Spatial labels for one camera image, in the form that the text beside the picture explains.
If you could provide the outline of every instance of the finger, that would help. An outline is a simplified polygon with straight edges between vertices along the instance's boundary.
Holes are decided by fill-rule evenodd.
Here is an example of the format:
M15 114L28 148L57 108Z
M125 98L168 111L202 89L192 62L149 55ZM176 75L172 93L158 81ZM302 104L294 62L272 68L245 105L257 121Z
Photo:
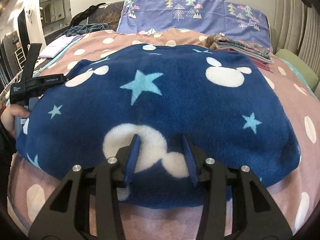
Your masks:
M10 113L13 116L21 116L22 118L28 118L30 115L30 112L20 105L10 105Z

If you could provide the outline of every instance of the folded gray garment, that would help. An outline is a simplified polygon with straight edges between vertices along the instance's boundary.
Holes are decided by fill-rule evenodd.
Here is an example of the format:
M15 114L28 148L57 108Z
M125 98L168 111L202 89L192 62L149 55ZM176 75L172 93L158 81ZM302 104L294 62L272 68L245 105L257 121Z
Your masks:
M97 31L103 30L112 30L107 23L102 24L88 24L88 25L77 25L73 26L70 29L66 30L64 33L61 33L57 38L66 35L67 37L76 36L76 35L83 35L86 33L93 33Z
M226 49L233 49L237 52L240 52L240 53L243 53L243 54L246 54L247 56L249 57L253 57L253 58L256 58L258 60L261 60L262 62L266 62L266 63L269 63L269 64L273 64L274 62L271 60L271 59L266 59L262 56L259 56L257 54L254 54L254 53L251 53L247 50L244 50L244 49L240 49L240 48L237 48L235 46L228 46L228 45L220 45L218 44L217 42L214 42L212 43L212 46L211 48L214 48L214 49L217 49L217 50L226 50Z

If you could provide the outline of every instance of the fleece blanket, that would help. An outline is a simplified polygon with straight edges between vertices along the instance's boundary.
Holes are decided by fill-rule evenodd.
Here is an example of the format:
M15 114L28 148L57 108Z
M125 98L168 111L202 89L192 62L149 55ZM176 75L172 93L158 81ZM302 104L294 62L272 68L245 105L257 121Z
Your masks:
M152 34L169 28L221 34L271 48L266 16L248 5L226 0L124 1L118 32Z
M40 75L67 73L81 58L94 61L131 44L157 45L194 44L204 47L205 34L170 29L152 35L126 35L111 30L90 33L70 47ZM280 182L268 188L293 232L308 219L320 199L320 103L290 68L274 55L270 71L259 69L279 98L293 126L301 150L301 162L297 169ZM23 226L28 230L44 202L59 184L59 180L37 168L21 156L13 162L9 183L9 200ZM130 196L130 188L118 190L120 201ZM195 239L202 207L150 209L122 203L121 217L126 239ZM226 233L232 228L232 205L227 204ZM90 229L96 235L95 210L90 208Z
M66 35L67 37L76 36L76 35L83 35L87 33L93 33L103 30L111 30L107 23L101 24L87 24L87 25L77 25L73 26L70 29L66 30L65 32L61 33L57 38Z
M202 204L203 190L193 188L184 162L182 134L228 167L249 165L267 187L298 166L291 124L242 54L137 44L98 61L81 60L67 74L72 76L44 94L16 144L23 157L57 179L75 164L88 168L115 156L135 133L142 145L126 200L131 204ZM262 94L264 100L257 100Z

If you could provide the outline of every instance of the silver screw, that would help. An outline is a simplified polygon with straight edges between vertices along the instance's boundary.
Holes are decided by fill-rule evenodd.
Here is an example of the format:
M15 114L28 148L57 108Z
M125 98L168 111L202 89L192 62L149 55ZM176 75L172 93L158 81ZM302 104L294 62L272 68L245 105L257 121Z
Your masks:
M110 164L115 164L117 161L118 161L118 159L116 157L110 157L108 159L108 163L110 163Z
M72 167L72 170L73 170L74 172L80 171L80 170L81 170L81 166L77 164L77 165L75 165L75 166Z
M241 166L241 170L242 170L243 172L249 172L249 171L250 171L250 168L249 168L249 166L247 166L247 165L243 165L243 166Z
M214 164L216 161L214 160L214 158L206 158L205 159L205 163L206 164L210 164L210 165L212 165L212 164Z

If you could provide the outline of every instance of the white mickey mouse silhouette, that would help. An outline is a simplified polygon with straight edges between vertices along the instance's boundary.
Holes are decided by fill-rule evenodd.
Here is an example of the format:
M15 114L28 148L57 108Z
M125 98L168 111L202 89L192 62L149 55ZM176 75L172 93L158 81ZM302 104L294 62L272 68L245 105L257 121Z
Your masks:
M248 67L227 68L213 57L207 57L207 62L212 66L207 68L205 76L209 81L224 87L240 87L244 82L244 75L252 70Z
M80 75L77 75L73 79L66 82L65 85L66 85L66 87L75 87L75 86L82 84L84 81L88 80L93 75L93 73L96 75L104 75L108 71L109 71L108 66L101 66L95 70L92 70L92 68L90 68L86 72L84 72Z

